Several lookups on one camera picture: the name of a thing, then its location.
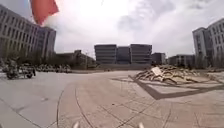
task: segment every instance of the flag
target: flag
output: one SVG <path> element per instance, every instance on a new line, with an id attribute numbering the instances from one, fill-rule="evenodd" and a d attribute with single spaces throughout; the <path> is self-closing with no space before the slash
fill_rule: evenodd
<path id="1" fill-rule="evenodd" d="M 58 7 L 55 0 L 31 0 L 34 20 L 42 25 L 48 16 L 57 13 Z"/>

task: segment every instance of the paving tile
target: paving tile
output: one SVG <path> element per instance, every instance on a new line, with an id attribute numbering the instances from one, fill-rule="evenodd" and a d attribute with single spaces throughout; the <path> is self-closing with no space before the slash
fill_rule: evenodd
<path id="1" fill-rule="evenodd" d="M 122 125 L 122 126 L 120 126 L 118 128 L 134 128 L 134 127 L 132 127 L 131 125 L 124 124 L 124 125 Z"/>
<path id="2" fill-rule="evenodd" d="M 123 104 L 123 105 L 128 107 L 128 108 L 131 108 L 133 110 L 136 110 L 138 112 L 141 112 L 142 110 L 144 110 L 145 108 L 148 107 L 148 105 L 142 104 L 142 103 L 139 103 L 139 102 L 136 102 L 136 101 L 132 101 L 132 102 L 129 102 L 129 103 L 126 103 L 126 104 Z"/>
<path id="3" fill-rule="evenodd" d="M 107 112 L 99 112 L 88 115 L 87 119 L 93 127 L 97 128 L 116 128 L 122 123 Z"/>
<path id="4" fill-rule="evenodd" d="M 102 111 L 102 107 L 100 107 L 99 105 L 97 105 L 95 102 L 93 102 L 92 100 L 85 100 L 85 101 L 78 101 L 79 105 L 82 109 L 82 112 L 85 115 L 88 114 L 92 114 L 92 113 L 96 113 L 98 111 Z"/>
<path id="5" fill-rule="evenodd" d="M 54 124 L 50 125 L 50 126 L 47 127 L 47 128 L 58 128 L 58 126 L 57 126 L 57 122 L 55 122 Z"/>
<path id="6" fill-rule="evenodd" d="M 139 102 L 139 103 L 143 103 L 143 104 L 146 104 L 146 105 L 151 105 L 152 103 L 154 103 L 154 99 L 151 99 L 151 98 L 136 98 L 134 99 L 134 101 L 136 102 Z"/>
<path id="7" fill-rule="evenodd" d="M 79 128 L 91 128 L 84 117 L 61 117 L 58 121 L 58 128 L 73 128 L 79 123 Z"/>
<path id="8" fill-rule="evenodd" d="M 193 112 L 183 110 L 171 110 L 168 121 L 183 124 L 197 125 L 197 118 Z"/>
<path id="9" fill-rule="evenodd" d="M 0 125 L 2 128 L 38 128 L 12 111 L 0 100 Z"/>
<path id="10" fill-rule="evenodd" d="M 139 114 L 127 122 L 127 124 L 134 128 L 137 128 L 139 123 L 143 123 L 145 128 L 163 128 L 165 121 L 151 116 L 146 116 L 144 114 Z"/>
<path id="11" fill-rule="evenodd" d="M 21 109 L 23 107 L 44 100 L 43 97 L 33 95 L 18 89 L 14 89 L 11 86 L 7 87 L 5 85 L 1 85 L 0 97 L 14 109 Z"/>
<path id="12" fill-rule="evenodd" d="M 20 114 L 41 127 L 48 127 L 56 121 L 57 102 L 41 102 L 23 109 Z"/>
<path id="13" fill-rule="evenodd" d="M 112 109 L 108 109 L 108 111 L 123 122 L 128 121 L 138 113 L 137 111 L 133 111 L 124 106 L 117 106 Z"/>
<path id="14" fill-rule="evenodd" d="M 158 101 L 149 106 L 145 111 L 143 111 L 143 113 L 149 116 L 166 120 L 170 113 L 170 108 L 171 103 Z"/>
<path id="15" fill-rule="evenodd" d="M 197 119 L 199 126 L 224 128 L 224 115 L 197 114 Z"/>
<path id="16" fill-rule="evenodd" d="M 192 111 L 199 114 L 214 114 L 216 110 L 213 105 L 192 105 Z"/>
<path id="17" fill-rule="evenodd" d="M 186 125 L 182 123 L 176 123 L 176 122 L 166 122 L 166 125 L 164 128 L 200 128 L 199 126 L 194 125 Z"/>

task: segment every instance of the building facade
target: building facade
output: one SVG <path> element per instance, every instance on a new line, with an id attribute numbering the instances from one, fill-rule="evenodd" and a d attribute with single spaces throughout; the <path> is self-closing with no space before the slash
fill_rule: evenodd
<path id="1" fill-rule="evenodd" d="M 152 45 L 131 44 L 130 53 L 132 64 L 151 64 Z"/>
<path id="2" fill-rule="evenodd" d="M 117 45 L 95 45 L 96 61 L 99 64 L 115 64 L 117 60 Z"/>
<path id="3" fill-rule="evenodd" d="M 151 64 L 152 45 L 95 45 L 96 61 L 100 64 Z"/>
<path id="4" fill-rule="evenodd" d="M 224 59 L 224 19 L 221 19 L 208 27 L 212 42 L 214 59 Z"/>
<path id="5" fill-rule="evenodd" d="M 130 47 L 118 47 L 117 48 L 117 64 L 130 64 Z"/>
<path id="6" fill-rule="evenodd" d="M 195 55 L 178 54 L 168 58 L 168 64 L 181 67 L 195 67 Z"/>
<path id="7" fill-rule="evenodd" d="M 193 31 L 193 38 L 196 60 L 204 67 L 224 67 L 224 19 Z"/>
<path id="8" fill-rule="evenodd" d="M 157 65 L 166 64 L 166 54 L 165 53 L 153 53 L 152 54 L 152 61 L 155 62 Z"/>
<path id="9" fill-rule="evenodd" d="M 53 29 L 40 27 L 0 5 L 0 58 L 35 52 L 48 58 L 54 53 L 55 37 Z"/>

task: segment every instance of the window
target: window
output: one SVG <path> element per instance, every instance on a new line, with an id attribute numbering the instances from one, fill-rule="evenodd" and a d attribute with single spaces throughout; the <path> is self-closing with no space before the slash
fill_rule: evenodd
<path id="1" fill-rule="evenodd" d="M 224 35 L 222 34 L 222 43 L 224 43 Z"/>
<path id="2" fill-rule="evenodd" d="M 26 36 L 25 33 L 23 33 L 23 41 L 25 41 L 25 36 Z"/>
<path id="3" fill-rule="evenodd" d="M 31 38 L 31 36 L 30 36 L 30 40 L 29 40 L 29 43 L 32 43 L 31 41 L 32 41 L 32 38 Z"/>
<path id="4" fill-rule="evenodd" d="M 215 44 L 218 44 L 218 43 L 217 43 L 217 38 L 216 38 L 216 37 L 215 37 Z"/>
<path id="5" fill-rule="evenodd" d="M 17 24 L 18 24 L 18 19 L 16 19 L 14 26 L 17 27 Z"/>
<path id="6" fill-rule="evenodd" d="M 6 29 L 7 29 L 7 26 L 5 25 L 3 29 L 3 33 L 2 33 L 3 35 L 5 35 Z"/>
<path id="7" fill-rule="evenodd" d="M 28 39 L 29 39 L 29 35 L 27 34 L 26 35 L 26 42 L 28 42 Z"/>
<path id="8" fill-rule="evenodd" d="M 220 29 L 220 32 L 223 32 L 222 31 L 222 25 L 221 24 L 219 25 L 219 29 Z"/>
<path id="9" fill-rule="evenodd" d="M 10 33 L 11 33 L 11 28 L 9 27 L 7 36 L 10 36 Z"/>
<path id="10" fill-rule="evenodd" d="M 5 20 L 5 17 L 6 17 L 6 12 L 4 12 L 3 14 L 3 18 L 2 18 L 3 21 Z"/>
<path id="11" fill-rule="evenodd" d="M 216 30 L 215 30 L 215 28 L 212 28 L 212 30 L 213 30 L 213 33 L 214 33 L 214 35 L 216 34 Z"/>
<path id="12" fill-rule="evenodd" d="M 221 44 L 220 36 L 218 36 L 218 41 L 219 41 L 219 44 Z"/>
<path id="13" fill-rule="evenodd" d="M 16 37 L 15 37 L 16 40 L 18 39 L 18 34 L 19 34 L 19 31 L 16 30 Z"/>
<path id="14" fill-rule="evenodd" d="M 7 17 L 7 19 L 6 19 L 6 23 L 8 23 L 8 22 L 9 22 L 9 19 L 10 19 L 10 16 L 8 16 L 8 17 Z"/>
<path id="15" fill-rule="evenodd" d="M 19 33 L 19 40 L 22 38 L 22 32 Z"/>
<path id="16" fill-rule="evenodd" d="M 216 31 L 217 31 L 217 33 L 219 33 L 219 27 L 218 26 L 216 27 Z"/>
<path id="17" fill-rule="evenodd" d="M 12 38 L 14 38 L 14 34 L 15 34 L 15 29 L 12 29 L 12 35 L 11 35 Z"/>
<path id="18" fill-rule="evenodd" d="M 12 17 L 11 24 L 14 23 L 15 17 Z"/>

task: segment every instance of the glass window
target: glass window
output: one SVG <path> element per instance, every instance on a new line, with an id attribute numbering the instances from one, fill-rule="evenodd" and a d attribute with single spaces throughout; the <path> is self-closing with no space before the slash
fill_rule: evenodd
<path id="1" fill-rule="evenodd" d="M 11 35 L 11 37 L 14 38 L 14 35 L 15 35 L 15 29 L 12 29 L 12 35 Z"/>
<path id="2" fill-rule="evenodd" d="M 22 32 L 19 33 L 19 40 L 22 38 Z"/>
<path id="3" fill-rule="evenodd" d="M 213 30 L 213 33 L 214 33 L 214 35 L 216 34 L 216 30 L 215 30 L 215 28 L 212 28 L 212 30 Z"/>
<path id="4" fill-rule="evenodd" d="M 8 23 L 9 20 L 10 20 L 10 16 L 7 17 L 7 19 L 6 19 L 6 23 Z"/>
<path id="5" fill-rule="evenodd" d="M 14 23 L 15 17 L 12 17 L 11 24 Z"/>
<path id="6" fill-rule="evenodd" d="M 222 31 L 222 25 L 221 24 L 219 25 L 219 29 L 220 29 L 220 32 L 223 32 Z"/>
<path id="7" fill-rule="evenodd" d="M 19 31 L 16 30 L 16 37 L 15 37 L 15 39 L 18 39 L 18 34 L 19 34 Z"/>
<path id="8" fill-rule="evenodd" d="M 217 38 L 215 37 L 215 44 L 217 44 Z"/>
<path id="9" fill-rule="evenodd" d="M 7 26 L 5 25 L 4 28 L 3 28 L 3 32 L 2 32 L 3 35 L 5 35 L 6 29 L 7 29 Z"/>
<path id="10" fill-rule="evenodd" d="M 10 33 L 11 33 L 11 28 L 9 27 L 7 36 L 10 36 Z"/>
<path id="11" fill-rule="evenodd" d="M 219 44 L 221 44 L 220 36 L 218 36 L 218 41 L 219 41 Z"/>

